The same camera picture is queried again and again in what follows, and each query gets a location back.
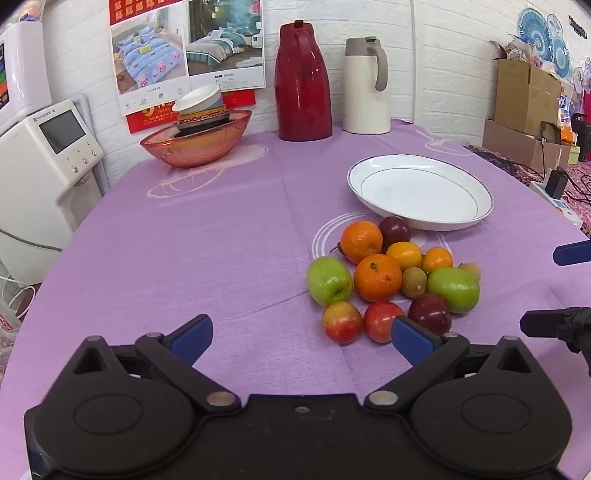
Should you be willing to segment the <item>green apple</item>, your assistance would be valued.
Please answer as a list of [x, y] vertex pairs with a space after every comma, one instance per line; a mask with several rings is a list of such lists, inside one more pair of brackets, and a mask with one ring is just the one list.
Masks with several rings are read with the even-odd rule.
[[311, 298], [323, 307], [349, 301], [353, 294], [349, 269], [334, 257], [322, 256], [311, 262], [305, 282]]
[[480, 285], [476, 277], [463, 269], [441, 268], [428, 277], [429, 293], [440, 295], [453, 314], [467, 314], [480, 300]]

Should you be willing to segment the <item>brown kiwi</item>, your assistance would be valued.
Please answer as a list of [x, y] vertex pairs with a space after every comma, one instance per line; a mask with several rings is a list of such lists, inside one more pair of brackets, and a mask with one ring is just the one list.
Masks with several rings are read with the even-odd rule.
[[418, 298], [427, 289], [427, 274], [420, 267], [410, 267], [403, 272], [401, 293], [410, 299]]
[[461, 263], [458, 268], [471, 273], [477, 282], [481, 280], [481, 269], [476, 263]]

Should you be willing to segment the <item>patterned brown cloth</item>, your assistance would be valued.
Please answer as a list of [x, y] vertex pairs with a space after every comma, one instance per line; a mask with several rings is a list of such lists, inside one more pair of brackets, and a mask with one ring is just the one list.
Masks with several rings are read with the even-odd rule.
[[[542, 176], [533, 168], [517, 164], [516, 162], [489, 151], [482, 147], [465, 144], [465, 148], [502, 169], [522, 184], [528, 186], [532, 181], [541, 181]], [[580, 230], [590, 237], [590, 162], [569, 164], [567, 173], [570, 178], [562, 200], [581, 219]]]

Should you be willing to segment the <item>black power adapter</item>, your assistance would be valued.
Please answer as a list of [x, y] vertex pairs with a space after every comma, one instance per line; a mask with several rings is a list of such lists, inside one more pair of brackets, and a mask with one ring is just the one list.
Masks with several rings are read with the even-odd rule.
[[549, 171], [545, 183], [546, 194], [553, 199], [561, 199], [568, 183], [567, 171], [558, 166]]

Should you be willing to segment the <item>front large orange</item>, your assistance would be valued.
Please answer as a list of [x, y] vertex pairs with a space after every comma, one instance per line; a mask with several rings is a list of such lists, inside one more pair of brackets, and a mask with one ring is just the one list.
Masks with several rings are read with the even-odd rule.
[[384, 254], [363, 259], [353, 273], [356, 294], [367, 302], [386, 301], [401, 289], [403, 274], [398, 262]]

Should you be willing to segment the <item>large orange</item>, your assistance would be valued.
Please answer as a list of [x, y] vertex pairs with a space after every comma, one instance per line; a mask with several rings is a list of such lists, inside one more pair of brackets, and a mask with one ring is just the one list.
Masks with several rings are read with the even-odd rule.
[[367, 302], [386, 301], [401, 289], [403, 274], [398, 262], [384, 254], [363, 259], [353, 273], [356, 294]]
[[355, 222], [342, 232], [338, 244], [342, 256], [358, 265], [370, 255], [380, 254], [383, 248], [383, 235], [373, 222], [363, 220]]

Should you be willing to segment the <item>small orange citrus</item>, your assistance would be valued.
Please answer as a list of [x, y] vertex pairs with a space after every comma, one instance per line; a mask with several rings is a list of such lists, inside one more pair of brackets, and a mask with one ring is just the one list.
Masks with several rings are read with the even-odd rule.
[[443, 247], [434, 247], [428, 250], [422, 258], [421, 268], [427, 274], [454, 266], [454, 257], [452, 253]]

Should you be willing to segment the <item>flat cardboard box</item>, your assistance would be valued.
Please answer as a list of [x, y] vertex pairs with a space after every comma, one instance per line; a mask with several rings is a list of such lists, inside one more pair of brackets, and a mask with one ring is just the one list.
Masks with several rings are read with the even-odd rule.
[[549, 169], [568, 167], [569, 146], [542, 142], [493, 120], [485, 122], [482, 146], [542, 175]]

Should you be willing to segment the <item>yellow-orange small citrus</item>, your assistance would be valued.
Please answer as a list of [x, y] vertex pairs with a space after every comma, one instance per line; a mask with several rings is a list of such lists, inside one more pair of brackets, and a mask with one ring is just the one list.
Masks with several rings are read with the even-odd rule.
[[422, 265], [423, 253], [419, 246], [409, 241], [393, 243], [386, 255], [398, 263], [402, 271]]

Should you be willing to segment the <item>purple tablecloth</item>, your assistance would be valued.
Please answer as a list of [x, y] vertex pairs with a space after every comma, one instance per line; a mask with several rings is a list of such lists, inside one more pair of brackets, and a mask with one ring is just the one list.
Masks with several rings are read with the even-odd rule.
[[528, 310], [584, 307], [588, 265], [558, 267], [556, 247], [582, 233], [504, 171], [413, 124], [386, 135], [283, 142], [247, 136], [221, 162], [174, 171], [156, 160], [131, 168], [75, 232], [29, 310], [1, 386], [1, 475], [28, 467], [23, 416], [45, 396], [88, 336], [130, 344], [198, 314], [214, 323], [197, 368], [238, 395], [367, 395], [408, 368], [391, 346], [329, 341], [308, 296], [312, 256], [363, 214], [346, 183], [370, 156], [440, 159], [479, 178], [493, 212], [471, 229], [430, 236], [482, 272], [481, 298], [454, 328], [494, 344], [519, 333]]

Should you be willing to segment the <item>dark plum near plate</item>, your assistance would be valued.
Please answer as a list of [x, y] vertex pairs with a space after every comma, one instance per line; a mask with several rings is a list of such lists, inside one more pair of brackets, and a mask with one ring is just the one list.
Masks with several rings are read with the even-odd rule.
[[386, 253], [391, 245], [399, 242], [410, 242], [412, 232], [408, 222], [398, 216], [384, 218], [378, 225], [383, 237], [382, 252]]

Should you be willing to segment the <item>back large orange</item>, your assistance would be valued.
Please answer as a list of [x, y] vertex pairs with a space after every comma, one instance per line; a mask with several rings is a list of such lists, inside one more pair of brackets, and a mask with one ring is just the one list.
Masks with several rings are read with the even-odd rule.
[[358, 265], [370, 255], [380, 254], [383, 248], [383, 235], [373, 222], [363, 220], [355, 222], [342, 232], [338, 244], [342, 256]]

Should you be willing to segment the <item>white ceramic plate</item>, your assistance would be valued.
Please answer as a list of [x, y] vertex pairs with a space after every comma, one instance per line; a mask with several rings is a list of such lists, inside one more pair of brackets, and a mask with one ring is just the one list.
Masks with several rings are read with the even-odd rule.
[[346, 180], [356, 198], [374, 213], [401, 217], [421, 230], [467, 229], [494, 209], [492, 193], [477, 177], [424, 156], [369, 157], [353, 164]]

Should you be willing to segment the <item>large cardboard box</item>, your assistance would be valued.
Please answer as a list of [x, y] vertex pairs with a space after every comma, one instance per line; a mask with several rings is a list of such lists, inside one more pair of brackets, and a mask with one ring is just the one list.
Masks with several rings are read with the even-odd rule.
[[541, 137], [547, 124], [557, 125], [562, 83], [528, 60], [510, 59], [498, 42], [496, 96], [492, 120], [518, 133]]

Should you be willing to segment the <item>orange glass bowl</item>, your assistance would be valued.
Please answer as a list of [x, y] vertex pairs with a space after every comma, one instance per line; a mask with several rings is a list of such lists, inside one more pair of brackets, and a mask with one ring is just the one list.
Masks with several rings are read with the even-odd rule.
[[249, 125], [252, 111], [231, 109], [228, 121], [217, 126], [198, 127], [183, 133], [176, 124], [162, 128], [140, 141], [154, 158], [181, 169], [204, 166], [217, 161], [235, 148]]

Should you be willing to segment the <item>white water dispenser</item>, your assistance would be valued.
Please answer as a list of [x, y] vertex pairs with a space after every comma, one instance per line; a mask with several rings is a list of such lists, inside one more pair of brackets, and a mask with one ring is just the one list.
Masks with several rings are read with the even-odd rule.
[[103, 150], [75, 103], [32, 114], [1, 135], [1, 262], [26, 284], [45, 280], [102, 198]]

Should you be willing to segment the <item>stacked patterned bowls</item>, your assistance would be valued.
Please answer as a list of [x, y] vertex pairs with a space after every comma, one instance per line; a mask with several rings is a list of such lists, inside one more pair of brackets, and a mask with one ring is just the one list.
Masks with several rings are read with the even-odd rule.
[[221, 86], [208, 84], [192, 90], [174, 102], [172, 111], [177, 114], [175, 138], [199, 133], [229, 122]]

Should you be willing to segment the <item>white thermos jug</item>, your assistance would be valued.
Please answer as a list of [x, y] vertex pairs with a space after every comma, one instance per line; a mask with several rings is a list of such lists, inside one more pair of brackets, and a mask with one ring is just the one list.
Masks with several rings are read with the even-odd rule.
[[389, 61], [375, 36], [346, 40], [342, 66], [342, 128], [360, 135], [391, 130]]

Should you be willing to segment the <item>red thermos jug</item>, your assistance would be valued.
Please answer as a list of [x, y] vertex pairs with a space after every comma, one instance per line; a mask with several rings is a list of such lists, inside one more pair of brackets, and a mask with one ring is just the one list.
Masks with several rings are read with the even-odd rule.
[[332, 136], [329, 76], [314, 27], [304, 20], [280, 27], [274, 93], [280, 139], [307, 142]]

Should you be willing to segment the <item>bedding calendar poster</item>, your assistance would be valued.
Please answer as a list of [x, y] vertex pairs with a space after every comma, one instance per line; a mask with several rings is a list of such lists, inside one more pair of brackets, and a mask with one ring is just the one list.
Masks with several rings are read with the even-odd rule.
[[112, 0], [113, 70], [123, 116], [215, 83], [266, 86], [260, 1]]

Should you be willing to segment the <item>blue decorative wall plates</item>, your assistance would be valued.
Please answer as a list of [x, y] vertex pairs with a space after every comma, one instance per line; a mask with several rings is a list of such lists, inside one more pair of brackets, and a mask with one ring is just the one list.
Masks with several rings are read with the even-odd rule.
[[578, 93], [590, 91], [590, 53], [573, 58], [565, 28], [555, 14], [544, 15], [533, 6], [517, 20], [517, 38], [529, 45], [543, 68], [566, 80]]

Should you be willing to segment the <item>white wall-mounted purifier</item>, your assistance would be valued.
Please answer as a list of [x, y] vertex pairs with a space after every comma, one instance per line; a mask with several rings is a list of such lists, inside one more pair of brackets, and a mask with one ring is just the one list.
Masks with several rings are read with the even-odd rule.
[[43, 24], [13, 24], [1, 34], [1, 134], [51, 104]]

